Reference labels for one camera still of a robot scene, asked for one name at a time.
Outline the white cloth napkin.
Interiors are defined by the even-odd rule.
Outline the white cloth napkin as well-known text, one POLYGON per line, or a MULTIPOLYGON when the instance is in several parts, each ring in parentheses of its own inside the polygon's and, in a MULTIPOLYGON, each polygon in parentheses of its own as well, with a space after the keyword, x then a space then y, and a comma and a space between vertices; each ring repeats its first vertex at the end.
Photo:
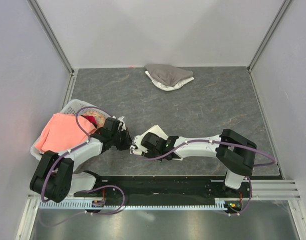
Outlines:
POLYGON ((168 139, 168 135, 162 130, 162 128, 159 125, 154 125, 151 128, 149 128, 148 130, 146 130, 144 133, 142 133, 141 135, 135 136, 134 139, 133 139, 133 143, 136 146, 139 146, 141 144, 141 141, 142 141, 143 137, 147 133, 156 134, 158 137, 160 137, 160 138, 162 138, 164 140, 168 139))

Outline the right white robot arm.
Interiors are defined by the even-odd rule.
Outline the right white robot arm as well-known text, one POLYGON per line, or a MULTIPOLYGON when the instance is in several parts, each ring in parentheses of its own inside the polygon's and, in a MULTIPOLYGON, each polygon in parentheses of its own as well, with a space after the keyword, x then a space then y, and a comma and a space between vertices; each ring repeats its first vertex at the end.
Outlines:
POLYGON ((167 136, 149 129, 134 138, 137 154, 155 160, 183 160, 189 157, 216 158, 227 168, 223 193, 232 197, 245 177, 252 175, 257 145, 231 129, 211 137, 187 138, 167 136))

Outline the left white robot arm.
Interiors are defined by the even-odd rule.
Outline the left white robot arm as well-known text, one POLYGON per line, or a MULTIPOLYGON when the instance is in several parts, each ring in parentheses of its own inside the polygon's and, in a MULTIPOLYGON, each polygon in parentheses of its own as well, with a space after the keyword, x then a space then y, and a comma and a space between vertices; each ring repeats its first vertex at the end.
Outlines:
POLYGON ((40 194, 42 202, 63 201, 69 193, 85 189, 90 196, 98 196, 102 192, 102 184, 95 176, 83 173, 81 176, 73 172, 79 165, 90 158, 98 156, 111 147, 124 151, 132 143, 129 131, 123 118, 109 117, 104 125, 86 140, 63 153, 46 151, 39 161, 30 182, 30 190, 40 194))

